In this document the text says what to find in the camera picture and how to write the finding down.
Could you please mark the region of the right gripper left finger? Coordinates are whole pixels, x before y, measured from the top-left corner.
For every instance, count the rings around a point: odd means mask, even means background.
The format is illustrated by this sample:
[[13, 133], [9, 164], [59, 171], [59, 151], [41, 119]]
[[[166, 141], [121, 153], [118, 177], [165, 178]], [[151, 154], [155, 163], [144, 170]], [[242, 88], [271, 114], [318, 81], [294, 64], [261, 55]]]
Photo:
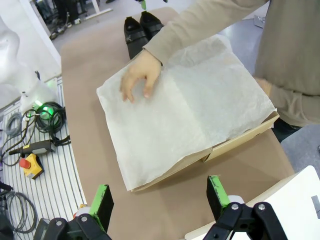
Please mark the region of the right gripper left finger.
[[110, 240], [107, 234], [114, 201], [107, 184], [99, 185], [89, 213], [82, 213], [71, 221], [52, 219], [46, 230], [47, 240]]

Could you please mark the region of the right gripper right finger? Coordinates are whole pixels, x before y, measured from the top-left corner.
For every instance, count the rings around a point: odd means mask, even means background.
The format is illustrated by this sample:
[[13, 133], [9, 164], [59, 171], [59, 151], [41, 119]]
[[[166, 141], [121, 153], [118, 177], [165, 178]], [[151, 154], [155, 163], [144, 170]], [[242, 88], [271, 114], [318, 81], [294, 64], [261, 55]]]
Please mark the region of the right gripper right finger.
[[268, 202], [258, 202], [253, 207], [231, 202], [217, 175], [207, 177], [206, 196], [215, 219], [207, 240], [231, 240], [235, 233], [245, 233], [250, 240], [288, 238]]

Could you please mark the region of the person's right hand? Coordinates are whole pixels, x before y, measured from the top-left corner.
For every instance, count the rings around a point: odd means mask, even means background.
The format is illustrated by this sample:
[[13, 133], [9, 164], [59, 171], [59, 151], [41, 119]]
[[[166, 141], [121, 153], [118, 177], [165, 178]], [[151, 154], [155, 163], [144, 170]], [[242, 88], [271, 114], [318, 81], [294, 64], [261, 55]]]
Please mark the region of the person's right hand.
[[161, 68], [162, 63], [157, 58], [147, 50], [142, 50], [121, 78], [119, 90], [122, 100], [134, 102], [132, 90], [140, 80], [144, 80], [143, 96], [145, 98], [150, 97], [160, 75]]

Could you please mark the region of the person's left hand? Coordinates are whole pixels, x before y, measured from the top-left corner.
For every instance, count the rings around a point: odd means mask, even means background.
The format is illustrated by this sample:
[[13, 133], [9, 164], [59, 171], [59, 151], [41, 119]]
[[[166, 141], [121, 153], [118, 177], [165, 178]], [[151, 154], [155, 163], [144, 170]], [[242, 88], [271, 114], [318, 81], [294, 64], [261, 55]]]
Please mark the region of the person's left hand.
[[256, 82], [259, 84], [260, 88], [265, 92], [265, 94], [270, 97], [271, 95], [271, 90], [272, 90], [272, 84], [268, 82], [264, 78], [255, 78]]

